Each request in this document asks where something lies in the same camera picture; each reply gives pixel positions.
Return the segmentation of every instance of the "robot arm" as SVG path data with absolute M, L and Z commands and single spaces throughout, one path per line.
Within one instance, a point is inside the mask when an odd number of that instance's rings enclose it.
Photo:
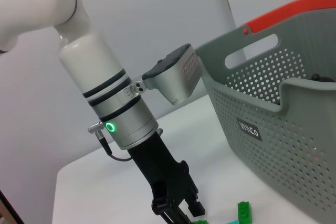
M 76 0 L 0 0 L 0 50 L 10 51 L 20 34 L 68 21 Z
M 203 215 L 187 163 L 174 160 L 141 98 L 146 88 L 159 89 L 173 104 L 190 96 L 201 76 L 191 45 L 177 49 L 132 82 L 92 29 L 81 0 L 0 0 L 0 6 L 0 54 L 13 49 L 22 33 L 49 26 L 59 32 L 60 61 L 101 121 L 89 131 L 96 133 L 108 154 L 112 153 L 100 132 L 103 127 L 129 152 L 152 187 L 154 213 L 169 224 L 190 224 L 178 207 L 185 199 L 193 216 Z

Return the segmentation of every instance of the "black stripe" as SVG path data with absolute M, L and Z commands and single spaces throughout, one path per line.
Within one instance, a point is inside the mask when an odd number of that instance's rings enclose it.
M 98 97 L 97 99 L 94 99 L 89 102 L 89 104 L 93 107 L 98 105 L 99 103 L 102 103 L 103 101 L 109 99 L 110 97 L 114 96 L 116 93 L 118 93 L 120 90 L 126 88 L 132 80 L 130 78 L 127 78 L 124 80 L 121 84 L 119 84 L 116 88 L 112 89 L 111 91 L 107 92 L 106 94 L 103 94 L 101 97 Z
M 125 106 L 121 107 L 120 109 L 118 109 L 117 111 L 114 111 L 113 113 L 104 116 L 102 118 L 99 118 L 99 120 L 101 122 L 107 122 L 109 120 L 112 120 L 113 118 L 116 118 L 117 116 L 120 116 L 122 113 L 126 112 L 127 110 L 129 110 L 130 108 L 132 108 L 134 105 L 137 104 L 137 102 L 139 102 L 141 99 L 141 96 L 138 96 L 136 98 L 134 98 L 132 101 L 130 101 L 129 103 L 127 103 Z
M 103 84 L 95 87 L 94 89 L 91 89 L 90 91 L 83 94 L 85 98 L 89 98 L 93 96 L 94 94 L 97 94 L 98 92 L 102 91 L 103 89 L 107 88 L 109 85 L 114 84 L 116 81 L 118 81 L 121 77 L 123 77 L 126 74 L 126 71 L 123 69 L 119 73 L 117 73 L 115 76 L 113 76 L 111 79 L 107 80 Z

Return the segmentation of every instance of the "gray plastic basket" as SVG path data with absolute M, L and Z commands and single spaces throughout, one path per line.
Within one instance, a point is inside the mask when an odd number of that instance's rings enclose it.
M 228 55 L 272 34 L 275 48 L 225 67 Z M 304 212 L 335 223 L 336 83 L 310 78 L 336 80 L 336 9 L 306 12 L 255 34 L 243 26 L 197 54 L 231 149 Z

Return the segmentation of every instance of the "green led ring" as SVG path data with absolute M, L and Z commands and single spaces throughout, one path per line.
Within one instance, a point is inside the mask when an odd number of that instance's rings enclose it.
M 116 127 L 112 123 L 106 123 L 106 128 L 109 132 L 114 132 L 116 131 Z

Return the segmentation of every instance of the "white table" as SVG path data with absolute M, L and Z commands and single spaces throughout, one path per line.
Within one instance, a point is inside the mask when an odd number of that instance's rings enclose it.
M 161 119 L 162 139 L 177 161 L 186 160 L 207 213 L 192 221 L 237 220 L 249 201 L 254 224 L 317 224 L 272 190 L 231 151 L 208 96 Z M 111 144 L 115 155 L 128 153 Z M 101 148 L 67 165 L 57 177 L 53 224 L 164 224 L 151 209 L 151 188 L 133 161 L 116 162 Z

